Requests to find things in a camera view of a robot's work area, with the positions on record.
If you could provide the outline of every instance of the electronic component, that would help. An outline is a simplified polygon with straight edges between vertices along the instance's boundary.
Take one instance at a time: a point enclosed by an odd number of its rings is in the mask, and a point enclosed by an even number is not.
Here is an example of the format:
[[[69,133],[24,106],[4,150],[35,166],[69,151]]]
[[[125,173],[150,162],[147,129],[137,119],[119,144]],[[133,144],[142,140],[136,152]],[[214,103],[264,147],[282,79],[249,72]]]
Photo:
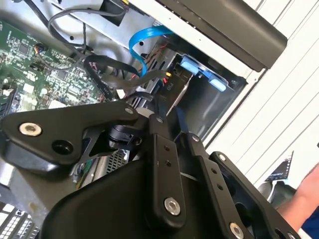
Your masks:
[[[8,113],[47,109],[49,106],[76,106],[99,103],[104,100],[97,87],[87,80],[86,71],[77,66],[68,71],[51,71],[37,60],[34,47],[52,66],[68,66],[73,59],[49,49],[38,40],[0,20],[0,84],[14,84],[16,104],[8,103],[9,87],[2,92],[2,101],[11,105]],[[17,55],[19,52],[27,57]],[[68,89],[86,89],[90,100],[81,100],[80,91],[68,94]]]
[[[61,80],[64,80],[67,77],[68,73],[66,71],[59,71],[57,77]]]
[[[22,54],[24,54],[24,55],[27,55],[28,52],[29,52],[29,47],[27,47],[27,46],[24,45],[24,44],[20,44],[18,50],[19,50],[20,53],[22,53]]]
[[[37,63],[32,63],[29,65],[29,67],[33,70],[33,71],[38,71],[38,72],[42,72],[44,70],[44,67],[40,64]]]

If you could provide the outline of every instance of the metal mesh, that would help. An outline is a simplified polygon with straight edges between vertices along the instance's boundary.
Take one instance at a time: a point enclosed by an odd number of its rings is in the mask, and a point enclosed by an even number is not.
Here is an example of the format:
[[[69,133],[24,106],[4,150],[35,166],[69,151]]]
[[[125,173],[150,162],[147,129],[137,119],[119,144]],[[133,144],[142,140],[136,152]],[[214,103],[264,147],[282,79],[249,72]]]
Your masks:
[[[5,227],[5,229],[3,230],[3,232],[1,233],[0,239],[8,239],[13,229],[16,227],[16,225],[20,221],[20,219],[21,217],[19,215],[12,217],[9,223],[7,224],[7,226]]]
[[[0,239],[35,239],[38,232],[31,216],[17,209],[13,209],[0,225]]]
[[[127,162],[124,159],[124,156],[125,156],[125,154],[122,150],[118,150],[115,154],[111,155],[108,159],[108,164],[106,167],[106,174],[125,165]]]

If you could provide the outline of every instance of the green circuit board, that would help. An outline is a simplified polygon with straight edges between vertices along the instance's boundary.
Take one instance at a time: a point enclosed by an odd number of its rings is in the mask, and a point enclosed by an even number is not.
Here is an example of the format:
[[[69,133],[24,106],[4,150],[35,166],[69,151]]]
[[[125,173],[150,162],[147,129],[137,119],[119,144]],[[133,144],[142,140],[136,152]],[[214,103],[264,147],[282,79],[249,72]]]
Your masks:
[[[13,90],[10,113],[94,104],[105,99],[80,65],[68,71],[48,69],[36,56],[37,43],[32,36],[0,20],[0,111]],[[50,47],[41,55],[53,67],[64,68],[74,62]]]

